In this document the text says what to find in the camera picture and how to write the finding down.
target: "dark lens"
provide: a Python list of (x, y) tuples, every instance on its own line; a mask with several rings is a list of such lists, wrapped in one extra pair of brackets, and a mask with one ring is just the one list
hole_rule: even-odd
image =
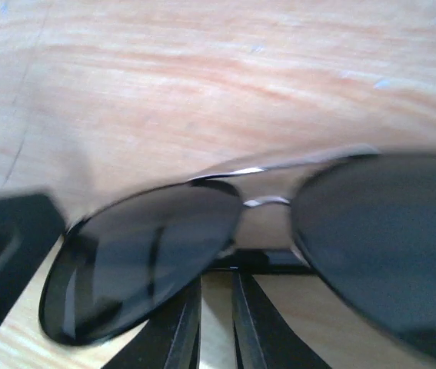
[(89, 344), (143, 322), (229, 245), (241, 206), (232, 186), (206, 181), (136, 195), (74, 227), (45, 283), (45, 333)]
[(298, 245), (324, 280), (436, 358), (436, 156), (335, 166), (299, 189), (291, 211)]

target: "tinted lens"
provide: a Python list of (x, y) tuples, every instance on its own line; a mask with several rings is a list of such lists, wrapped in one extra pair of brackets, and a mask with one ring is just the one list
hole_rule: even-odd
[(357, 159), (309, 180), (295, 237), (366, 317), (436, 358), (436, 156)]
[(45, 333), (88, 344), (143, 322), (229, 245), (241, 206), (232, 186), (206, 181), (136, 195), (73, 228), (44, 287)]

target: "sunglasses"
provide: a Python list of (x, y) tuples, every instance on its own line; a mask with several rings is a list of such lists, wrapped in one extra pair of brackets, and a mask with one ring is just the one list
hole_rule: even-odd
[(58, 343), (92, 344), (210, 269), (305, 268), (436, 358), (436, 152), (355, 145), (248, 158), (123, 198), (65, 234), (40, 324)]

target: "table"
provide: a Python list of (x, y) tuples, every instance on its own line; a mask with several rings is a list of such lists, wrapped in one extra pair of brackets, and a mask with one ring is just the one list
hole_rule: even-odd
[[(436, 0), (0, 1), (0, 191), (48, 186), (74, 219), (143, 181), (344, 141), (436, 145)], [(44, 339), (52, 257), (0, 329), (0, 368), (100, 367), (137, 333)], [(317, 278), (258, 281), (333, 367), (431, 366)], [(204, 286), (201, 367), (233, 367), (229, 275)]]

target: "lens rim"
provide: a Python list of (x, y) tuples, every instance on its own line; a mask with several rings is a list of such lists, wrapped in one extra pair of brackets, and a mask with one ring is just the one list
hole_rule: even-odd
[(383, 323), (377, 317), (374, 317), (367, 311), (364, 311), (360, 307), (358, 307), (354, 302), (351, 302), (350, 299), (346, 298), (345, 295), (329, 281), (329, 278), (324, 276), (320, 272), (320, 268), (317, 265), (315, 257), (312, 257), (309, 252), (307, 246), (304, 243), (304, 240), (301, 235), (300, 224), (296, 221), (299, 216), (298, 214), (301, 212), (301, 209), (296, 205), (297, 199), (299, 198), (301, 192), (305, 189), (305, 186), (312, 185), (312, 182), (315, 182), (320, 176), (329, 175), (333, 170), (342, 170), (341, 167), (346, 165), (350, 165), (356, 161), (367, 161), (367, 160), (377, 160), (377, 159), (386, 159), (386, 158), (436, 158), (436, 152), (427, 152), (427, 151), (403, 151), (403, 152), (391, 152), (384, 153), (380, 155), (369, 155), (369, 156), (359, 156), (346, 158), (345, 161), (336, 162), (333, 165), (322, 168), (320, 171), (314, 173), (311, 177), (307, 178), (302, 183), (298, 184), (296, 189), (293, 191), (293, 196), (291, 197), (291, 206), (290, 206), (290, 231), (291, 237), (294, 242), (294, 247), (301, 253), (301, 255), (305, 258), (308, 264), (311, 266), (313, 272), (325, 283), (325, 285), (342, 301), (344, 305), (348, 308), (352, 309), (359, 317), (361, 317), (365, 323), (372, 326), (379, 333), (383, 334), (388, 340), (401, 345), (403, 347), (408, 348), (412, 354), (416, 355), (424, 355), (425, 360), (432, 360), (436, 362), (436, 357), (433, 357), (430, 354), (427, 354), (424, 351), (419, 350), (414, 345), (407, 342), (404, 338), (400, 336), (400, 334), (396, 331), (393, 331), (389, 326)]
[(155, 307), (151, 311), (149, 311), (147, 314), (142, 315), (140, 318), (135, 319), (132, 323), (122, 325), (121, 327), (117, 327), (116, 329), (111, 330), (110, 333), (105, 334), (102, 337), (91, 337), (91, 336), (71, 337), (67, 334), (62, 333), (61, 331), (59, 331), (57, 334), (53, 334), (52, 332), (49, 332), (47, 329), (45, 329), (45, 327), (46, 327), (45, 305), (46, 305), (46, 298), (47, 298), (48, 289), (51, 286), (52, 274), (53, 274), (55, 267), (58, 265), (58, 260), (61, 257), (62, 252), (68, 247), (67, 243), (68, 243), (69, 238), (75, 232), (77, 232), (84, 224), (86, 224), (90, 219), (96, 217), (97, 215), (101, 214), (104, 211), (109, 210), (110, 208), (113, 208), (114, 206), (117, 206), (117, 205), (123, 203), (124, 201), (129, 201), (133, 198), (136, 198), (138, 196), (142, 196), (144, 194), (147, 194), (147, 193), (150, 193), (153, 191), (165, 190), (168, 188), (178, 187), (178, 186), (182, 186), (182, 185), (183, 186), (187, 185), (190, 187), (214, 188), (215, 190), (223, 191), (227, 194), (231, 194), (233, 196), (236, 196), (238, 201), (241, 202), (242, 206), (241, 206), (241, 210), (238, 212), (237, 219), (235, 220), (235, 228), (232, 230), (231, 236), (235, 234), (236, 229), (240, 225), (241, 216), (242, 216), (243, 210), (245, 208), (243, 205), (242, 193), (234, 185), (229, 184), (228, 182), (219, 181), (219, 180), (215, 180), (215, 179), (202, 179), (202, 180), (197, 180), (197, 181), (183, 181), (183, 182), (178, 182), (178, 183), (173, 183), (173, 184), (166, 184), (166, 185), (159, 186), (156, 188), (145, 189), (145, 190), (137, 192), (135, 194), (130, 194), (129, 196), (123, 197), (123, 198), (121, 198), (115, 202), (112, 202), (111, 204), (108, 204), (102, 208), (99, 208), (97, 211), (91, 213), (89, 216), (86, 216), (83, 219), (81, 219), (80, 221), (78, 221), (77, 223), (75, 223), (63, 235), (64, 239), (62, 241), (62, 245), (59, 248), (58, 253), (55, 256), (55, 259), (52, 262), (52, 264), (48, 270), (47, 278), (45, 279), (45, 282), (43, 284), (42, 293), (41, 293), (40, 301), (38, 304), (38, 322), (39, 322), (39, 325), (41, 327), (40, 331), (42, 332), (42, 334), (44, 336), (55, 341), (55, 343), (57, 343), (57, 344), (61, 344), (61, 345), (69, 346), (69, 347), (82, 347), (82, 346), (88, 346), (88, 345), (103, 344), (106, 341), (110, 341), (111, 339), (113, 339), (121, 334), (124, 334), (127, 331), (130, 331), (131, 329), (137, 327), (138, 325), (144, 323), (145, 321), (147, 321), (151, 317), (155, 316), (167, 303), (169, 303), (169, 301), (173, 301), (173, 299), (175, 299), (177, 296), (179, 296), (179, 294), (181, 292), (183, 292), (190, 284), (192, 284), (192, 282), (195, 281), (196, 278), (200, 277), (200, 274), (202, 274), (204, 271), (206, 271), (212, 265), (213, 261), (215, 260), (215, 257), (219, 254), (219, 252), (225, 250), (229, 246), (229, 243), (224, 244), (222, 246), (221, 250), (219, 250), (216, 253), (215, 257), (212, 258), (202, 268), (202, 270), (199, 273), (197, 273), (195, 275), (195, 277), (192, 278), (187, 284), (185, 284), (179, 291), (177, 291), (176, 293), (171, 295), (169, 298), (166, 298), (166, 299), (162, 300), (161, 302), (159, 302), (158, 304), (156, 304)]

